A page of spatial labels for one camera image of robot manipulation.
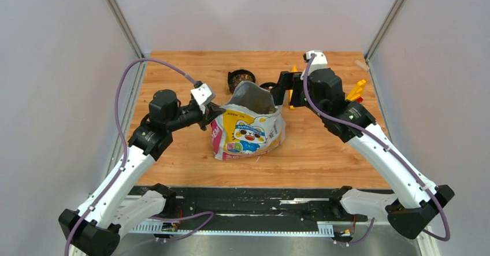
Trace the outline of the pet food bag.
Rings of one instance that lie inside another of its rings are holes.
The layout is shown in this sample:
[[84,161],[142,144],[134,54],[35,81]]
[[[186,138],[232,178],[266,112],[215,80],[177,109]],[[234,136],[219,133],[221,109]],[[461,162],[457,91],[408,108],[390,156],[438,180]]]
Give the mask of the pet food bag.
[[271,93],[251,81],[238,84],[225,112],[211,122],[215,159],[226,161],[268,153],[285,139],[283,106]]

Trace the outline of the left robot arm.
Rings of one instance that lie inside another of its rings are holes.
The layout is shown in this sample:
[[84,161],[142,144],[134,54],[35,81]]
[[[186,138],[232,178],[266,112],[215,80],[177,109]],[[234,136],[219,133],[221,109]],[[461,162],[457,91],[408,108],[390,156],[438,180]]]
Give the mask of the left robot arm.
[[189,104],[181,105],[172,90],[157,91],[149,113],[124,144],[122,158],[95,192],[77,210],[66,209],[58,221],[66,237],[65,255],[75,246],[87,255],[112,255],[120,240],[151,216],[171,217],[177,210],[175,194],[156,184],[138,200],[121,203],[173,141],[172,133],[198,124],[206,130],[224,112],[213,103],[215,93],[207,84],[191,90]]

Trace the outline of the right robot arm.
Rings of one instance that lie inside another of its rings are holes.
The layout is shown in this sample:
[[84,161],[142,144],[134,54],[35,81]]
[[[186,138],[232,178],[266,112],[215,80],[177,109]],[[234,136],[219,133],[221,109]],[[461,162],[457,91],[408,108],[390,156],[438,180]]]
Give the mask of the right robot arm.
[[360,153],[391,187],[391,194],[361,191],[349,186],[331,196],[330,212],[344,220],[363,215],[387,221],[408,239],[427,231],[427,225],[440,216],[445,230],[441,240],[450,239],[444,206],[454,197],[447,185],[436,185],[423,176],[387,138],[373,115],[359,102],[348,100],[340,77],[329,68],[306,75],[283,71],[271,88],[278,105],[287,91],[292,92],[294,107],[305,106],[314,112],[325,128]]

